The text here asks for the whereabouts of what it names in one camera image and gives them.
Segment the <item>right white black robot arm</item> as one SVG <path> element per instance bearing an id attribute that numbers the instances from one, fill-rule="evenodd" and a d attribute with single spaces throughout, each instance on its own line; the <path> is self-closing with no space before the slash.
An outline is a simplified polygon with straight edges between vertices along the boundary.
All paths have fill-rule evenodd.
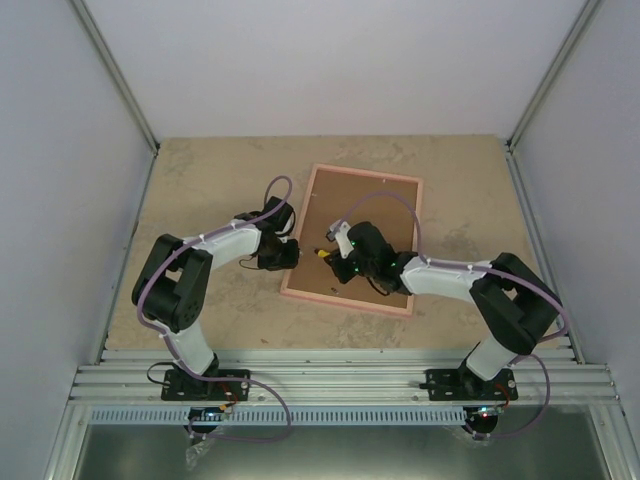
<path id="1" fill-rule="evenodd" d="M 336 243 L 324 261 L 338 281 L 360 276 L 383 296 L 436 295 L 474 305 L 488 330 L 455 369 L 429 369 L 421 389 L 430 400 L 508 401 L 517 398 L 509 364 L 530 355 L 554 323 L 559 298 L 517 256 L 489 262 L 423 259 L 397 252 L 369 222 L 337 221 L 327 238 Z"/>

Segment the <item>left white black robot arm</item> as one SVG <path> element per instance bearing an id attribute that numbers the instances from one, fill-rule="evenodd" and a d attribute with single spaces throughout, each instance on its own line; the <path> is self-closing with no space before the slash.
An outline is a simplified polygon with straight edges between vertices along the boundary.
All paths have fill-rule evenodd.
<path id="1" fill-rule="evenodd" d="M 259 270 L 295 268 L 299 247 L 289 237 L 295 222 L 293 207 L 272 196 L 261 211 L 241 213 L 207 235 L 164 234 L 155 241 L 131 298 L 141 323 L 159 333 L 172 356 L 156 382 L 162 400 L 231 405 L 248 399 L 250 372 L 222 369 L 202 332 L 210 273 L 244 257 L 255 258 Z"/>

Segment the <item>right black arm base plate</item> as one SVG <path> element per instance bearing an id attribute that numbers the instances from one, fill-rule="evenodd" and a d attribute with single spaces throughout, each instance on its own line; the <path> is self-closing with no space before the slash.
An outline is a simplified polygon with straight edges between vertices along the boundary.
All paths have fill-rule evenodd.
<path id="1" fill-rule="evenodd" d="M 492 380 L 481 380 L 459 369 L 429 369 L 418 386 L 431 401 L 506 401 L 519 398 L 513 371 L 501 369 Z"/>

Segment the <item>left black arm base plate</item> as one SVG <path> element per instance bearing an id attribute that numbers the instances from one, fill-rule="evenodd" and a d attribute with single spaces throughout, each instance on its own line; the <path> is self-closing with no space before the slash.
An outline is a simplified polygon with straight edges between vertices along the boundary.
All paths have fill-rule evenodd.
<path id="1" fill-rule="evenodd" d="M 221 369 L 223 382 L 197 380 L 179 369 L 168 370 L 164 376 L 160 398 L 163 401 L 246 401 L 249 393 L 249 370 Z"/>

